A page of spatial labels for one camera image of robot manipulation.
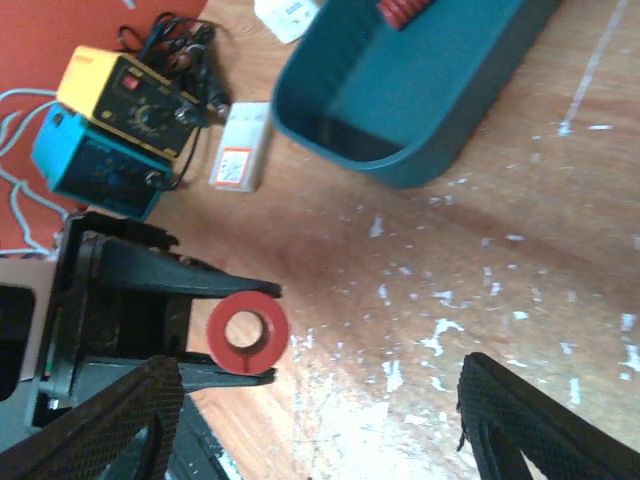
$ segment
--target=ring hole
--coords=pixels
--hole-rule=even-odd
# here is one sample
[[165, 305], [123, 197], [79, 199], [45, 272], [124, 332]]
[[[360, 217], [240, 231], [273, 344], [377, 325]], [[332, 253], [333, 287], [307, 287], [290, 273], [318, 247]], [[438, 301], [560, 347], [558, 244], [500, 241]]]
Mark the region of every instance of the ring hole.
[[225, 328], [227, 341], [236, 348], [248, 349], [257, 345], [264, 334], [264, 322], [253, 312], [238, 312]]

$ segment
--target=yellow device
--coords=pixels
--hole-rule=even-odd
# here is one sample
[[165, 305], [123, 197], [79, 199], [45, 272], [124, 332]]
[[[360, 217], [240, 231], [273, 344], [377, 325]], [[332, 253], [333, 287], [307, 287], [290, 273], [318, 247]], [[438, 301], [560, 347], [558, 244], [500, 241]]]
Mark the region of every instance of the yellow device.
[[194, 129], [178, 113], [197, 100], [125, 53], [77, 47], [57, 99], [89, 122], [169, 160], [180, 155]]

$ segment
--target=brown table surface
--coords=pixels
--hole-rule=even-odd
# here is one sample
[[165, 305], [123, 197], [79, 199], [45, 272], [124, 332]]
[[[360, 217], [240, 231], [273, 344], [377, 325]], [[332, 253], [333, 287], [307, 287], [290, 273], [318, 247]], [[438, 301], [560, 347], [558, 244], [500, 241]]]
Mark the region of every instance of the brown table surface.
[[[234, 97], [266, 101], [293, 46], [252, 6], [203, 15], [229, 30]], [[261, 189], [217, 192], [222, 128], [208, 131], [189, 188], [150, 221], [186, 254], [285, 286], [278, 381], [195, 394], [245, 478], [477, 478], [470, 448], [455, 451], [473, 351], [640, 450], [639, 24], [637, 2], [565, 2], [454, 166], [420, 189], [275, 134]], [[195, 306], [194, 350], [213, 304]]]

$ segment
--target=red cylindrical object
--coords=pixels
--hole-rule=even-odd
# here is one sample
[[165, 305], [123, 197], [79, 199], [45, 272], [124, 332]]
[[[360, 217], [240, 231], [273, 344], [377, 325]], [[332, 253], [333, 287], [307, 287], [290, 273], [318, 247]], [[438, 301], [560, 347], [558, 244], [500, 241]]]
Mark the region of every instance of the red cylindrical object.
[[411, 20], [418, 16], [435, 0], [381, 0], [378, 10], [396, 30], [402, 30]]
[[[262, 323], [262, 335], [249, 347], [237, 347], [227, 340], [227, 324], [239, 312], [252, 312]], [[286, 350], [289, 322], [269, 295], [240, 292], [222, 300], [211, 312], [206, 335], [209, 354], [220, 367], [238, 375], [257, 375], [271, 368]]]

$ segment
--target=teal bin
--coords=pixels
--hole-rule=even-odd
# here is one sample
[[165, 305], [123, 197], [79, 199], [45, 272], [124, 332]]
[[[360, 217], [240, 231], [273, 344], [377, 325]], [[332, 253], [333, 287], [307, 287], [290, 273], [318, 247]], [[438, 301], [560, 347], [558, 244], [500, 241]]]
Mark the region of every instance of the teal bin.
[[393, 30], [376, 0], [328, 0], [278, 79], [277, 128], [396, 188], [455, 160], [560, 0], [436, 0]]

